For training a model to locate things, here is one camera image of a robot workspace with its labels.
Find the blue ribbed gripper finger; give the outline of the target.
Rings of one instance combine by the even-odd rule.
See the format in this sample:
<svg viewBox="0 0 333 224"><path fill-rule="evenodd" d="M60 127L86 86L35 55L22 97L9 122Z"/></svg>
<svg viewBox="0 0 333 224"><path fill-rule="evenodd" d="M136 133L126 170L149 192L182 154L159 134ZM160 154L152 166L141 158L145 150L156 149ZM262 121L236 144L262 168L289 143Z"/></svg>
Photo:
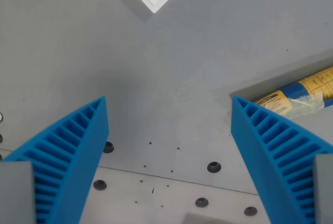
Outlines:
<svg viewBox="0 0 333 224"><path fill-rule="evenodd" d="M79 223L108 136L106 98L100 97L4 158L32 165L36 223Z"/></svg>
<svg viewBox="0 0 333 224"><path fill-rule="evenodd" d="M315 223L314 158L332 154L332 145L238 96L231 133L270 222Z"/></svg>

